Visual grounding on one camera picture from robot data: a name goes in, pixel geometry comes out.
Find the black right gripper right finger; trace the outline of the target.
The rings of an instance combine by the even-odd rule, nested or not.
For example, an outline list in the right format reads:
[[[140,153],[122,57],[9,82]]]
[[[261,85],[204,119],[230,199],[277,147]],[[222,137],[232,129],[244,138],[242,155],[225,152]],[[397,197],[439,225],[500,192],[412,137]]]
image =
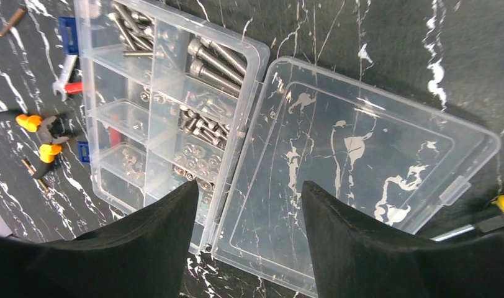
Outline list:
[[[388,226],[313,181],[302,210],[318,297],[504,297],[504,230],[456,243]]]

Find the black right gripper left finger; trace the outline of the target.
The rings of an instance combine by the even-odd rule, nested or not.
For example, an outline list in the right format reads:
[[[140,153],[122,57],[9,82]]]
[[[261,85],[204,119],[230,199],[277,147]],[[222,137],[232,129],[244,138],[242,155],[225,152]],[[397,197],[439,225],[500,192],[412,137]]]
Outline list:
[[[0,237],[0,297],[177,297],[198,198],[188,181],[73,240]]]

